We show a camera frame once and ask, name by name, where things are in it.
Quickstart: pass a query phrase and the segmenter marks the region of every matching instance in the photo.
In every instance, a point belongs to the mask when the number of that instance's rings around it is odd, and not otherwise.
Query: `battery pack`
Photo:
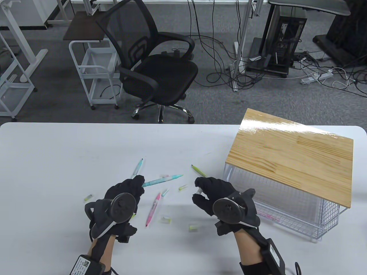
[[[268,265],[272,275],[285,275],[286,265],[278,249],[272,239],[267,239],[266,241],[268,242],[268,246],[261,249],[261,255],[264,261]]]
[[[80,255],[69,275],[102,275],[106,266],[93,261],[88,255]]]

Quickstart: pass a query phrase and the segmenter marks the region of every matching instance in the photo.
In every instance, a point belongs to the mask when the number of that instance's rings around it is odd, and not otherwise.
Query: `chair seat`
[[[142,61],[134,72],[141,73],[157,81],[159,88],[151,100],[159,105],[176,104],[194,81],[198,68],[195,63],[164,55],[151,55]],[[124,90],[141,99],[147,98],[152,88],[139,80],[121,79]]]

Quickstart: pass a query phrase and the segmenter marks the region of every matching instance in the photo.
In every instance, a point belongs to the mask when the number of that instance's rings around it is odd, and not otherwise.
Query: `wrist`
[[[242,265],[253,265],[263,261],[263,257],[260,253],[260,246],[246,231],[240,229],[235,232],[234,235],[240,252]]]

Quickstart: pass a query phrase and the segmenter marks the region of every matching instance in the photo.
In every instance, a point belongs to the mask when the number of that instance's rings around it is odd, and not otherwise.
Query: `green highlighter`
[[[201,171],[198,167],[196,167],[196,166],[194,166],[194,165],[191,165],[191,167],[192,167],[192,169],[194,169],[199,175],[201,175],[202,177],[207,177],[207,175],[205,175],[204,173],[203,173],[203,171]],[[198,190],[197,190],[197,194],[201,194],[203,191],[202,191],[202,189],[201,188],[199,188]]]

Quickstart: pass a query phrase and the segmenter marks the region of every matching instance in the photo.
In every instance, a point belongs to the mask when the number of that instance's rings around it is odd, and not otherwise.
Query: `pink highlighter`
[[[147,227],[149,225],[149,223],[151,222],[151,220],[153,218],[153,215],[154,215],[154,212],[155,212],[155,210],[157,208],[158,202],[161,199],[161,197],[162,197],[162,195],[161,195],[161,193],[159,193],[158,196],[156,197],[156,200],[153,203],[152,209],[149,212],[149,216],[148,216],[148,218],[146,220],[145,227]]]

